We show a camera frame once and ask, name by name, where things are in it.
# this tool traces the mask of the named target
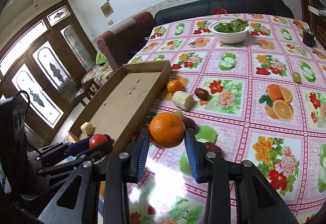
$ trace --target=tomato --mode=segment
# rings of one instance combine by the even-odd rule
[[[91,149],[92,147],[95,147],[101,143],[107,142],[107,138],[105,135],[102,134],[95,134],[94,136],[91,137],[89,140],[88,146]]]

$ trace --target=brown armchair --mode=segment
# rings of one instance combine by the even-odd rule
[[[143,12],[121,21],[97,38],[97,46],[114,72],[145,46],[145,38],[154,26],[151,13]]]

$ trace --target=tangerine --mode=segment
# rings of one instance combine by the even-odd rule
[[[176,91],[182,90],[183,86],[180,80],[172,79],[167,83],[166,88],[168,93],[174,94]]]
[[[160,113],[149,125],[151,138],[160,147],[176,147],[185,136],[185,125],[181,118],[173,113]]]

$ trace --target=floral tablecloth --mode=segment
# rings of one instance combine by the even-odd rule
[[[219,42],[208,25],[234,18],[248,21],[246,40]],[[154,28],[146,46],[130,60],[168,59],[173,73],[188,80],[186,92],[208,90],[210,100],[194,95],[195,106],[184,114],[217,131],[216,145],[226,160],[251,160],[301,224],[326,200],[326,192],[318,188],[319,148],[326,143],[326,52],[320,45],[302,43],[304,27],[304,22],[260,14],[178,21]],[[236,65],[230,69],[225,57]],[[301,74],[301,84],[293,81],[294,71]],[[157,99],[143,125],[158,113],[176,110],[180,108],[171,101]],[[203,222],[207,184],[180,171],[184,151],[183,143],[171,149],[150,147],[141,182],[128,186],[131,223]],[[232,182],[230,193],[236,223]]]

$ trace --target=orange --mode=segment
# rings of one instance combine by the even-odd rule
[[[280,91],[283,95],[283,99],[286,103],[291,103],[292,102],[292,99],[293,99],[293,96],[292,96],[292,92],[289,91],[288,89],[286,88],[283,88],[283,87],[280,87]]]
[[[273,103],[273,110],[278,118],[283,121],[291,121],[293,118],[293,108],[284,100],[277,100]]]
[[[274,112],[273,107],[269,107],[267,103],[265,103],[264,110],[270,118],[279,119],[276,113]]]
[[[272,99],[272,102],[283,99],[283,94],[281,93],[280,86],[277,84],[268,85],[266,87],[266,93]]]
[[[149,131],[160,147],[176,147],[185,136],[185,125],[176,114],[160,113],[151,121]]]
[[[174,94],[176,91],[182,90],[183,87],[180,80],[172,79],[167,83],[166,88],[168,93]]]

